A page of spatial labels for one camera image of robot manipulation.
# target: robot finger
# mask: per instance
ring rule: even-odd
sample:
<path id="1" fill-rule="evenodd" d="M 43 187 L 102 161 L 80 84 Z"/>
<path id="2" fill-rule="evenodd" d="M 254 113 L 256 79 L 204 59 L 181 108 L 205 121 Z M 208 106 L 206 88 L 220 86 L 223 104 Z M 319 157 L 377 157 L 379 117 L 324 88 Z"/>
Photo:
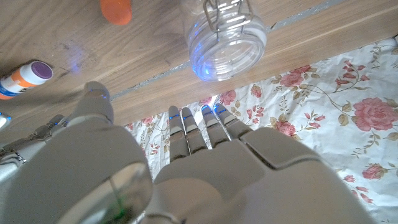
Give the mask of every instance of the robot finger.
<path id="1" fill-rule="evenodd" d="M 207 149 L 207 145 L 201 131 L 198 128 L 192 113 L 188 108 L 183 108 L 181 111 L 183 118 L 185 132 L 187 134 L 188 146 L 191 154 L 194 154 L 202 149 Z"/>
<path id="2" fill-rule="evenodd" d="M 169 108 L 170 121 L 170 162 L 189 156 L 187 139 L 185 138 L 181 116 L 176 106 Z"/>
<path id="3" fill-rule="evenodd" d="M 217 103 L 215 106 L 215 113 L 225 126 L 231 138 L 240 138 L 242 135 L 252 131 L 249 126 L 245 125 L 242 121 L 236 118 L 229 112 L 223 105 Z"/>
<path id="4" fill-rule="evenodd" d="M 219 143 L 228 142 L 229 138 L 226 135 L 222 125 L 216 119 L 214 112 L 208 105 L 201 108 L 203 119 L 205 120 L 207 133 L 210 138 L 212 148 L 215 148 Z"/>

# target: glass jar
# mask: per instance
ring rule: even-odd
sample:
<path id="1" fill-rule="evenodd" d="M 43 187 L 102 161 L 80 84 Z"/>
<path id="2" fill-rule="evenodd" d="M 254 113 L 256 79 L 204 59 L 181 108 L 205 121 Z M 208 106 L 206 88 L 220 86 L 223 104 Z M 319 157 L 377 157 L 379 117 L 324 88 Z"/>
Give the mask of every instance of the glass jar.
<path id="1" fill-rule="evenodd" d="M 249 0 L 180 0 L 193 71 L 204 81 L 227 80 L 263 55 L 266 28 Z"/>

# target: orange object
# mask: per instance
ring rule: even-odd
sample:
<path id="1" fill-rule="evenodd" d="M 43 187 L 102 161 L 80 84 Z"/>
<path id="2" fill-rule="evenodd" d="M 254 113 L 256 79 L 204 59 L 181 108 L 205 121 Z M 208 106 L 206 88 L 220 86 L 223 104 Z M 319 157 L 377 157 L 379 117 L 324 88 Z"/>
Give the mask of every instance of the orange object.
<path id="1" fill-rule="evenodd" d="M 126 25 L 132 17 L 131 0 L 99 0 L 102 15 L 113 24 Z"/>

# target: purple cap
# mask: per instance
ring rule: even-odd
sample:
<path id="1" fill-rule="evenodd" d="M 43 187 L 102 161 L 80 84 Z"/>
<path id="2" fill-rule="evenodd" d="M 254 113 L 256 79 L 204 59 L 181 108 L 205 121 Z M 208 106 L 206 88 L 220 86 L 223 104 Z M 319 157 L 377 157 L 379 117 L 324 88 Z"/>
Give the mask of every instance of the purple cap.
<path id="1" fill-rule="evenodd" d="M 50 79 L 52 77 L 52 69 L 43 62 L 33 62 L 32 71 L 40 78 Z"/>

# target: white fabric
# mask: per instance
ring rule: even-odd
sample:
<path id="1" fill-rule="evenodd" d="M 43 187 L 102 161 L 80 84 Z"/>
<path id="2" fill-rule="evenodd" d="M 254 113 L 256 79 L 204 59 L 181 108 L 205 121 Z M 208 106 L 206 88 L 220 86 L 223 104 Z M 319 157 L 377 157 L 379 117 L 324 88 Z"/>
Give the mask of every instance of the white fabric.
<path id="1" fill-rule="evenodd" d="M 306 144 L 336 170 L 377 223 L 398 223 L 394 39 L 189 104 L 209 147 L 201 106 L 215 102 L 252 129 L 272 126 Z M 162 113 L 126 126 L 141 144 L 153 178 L 169 163 L 168 118 Z"/>

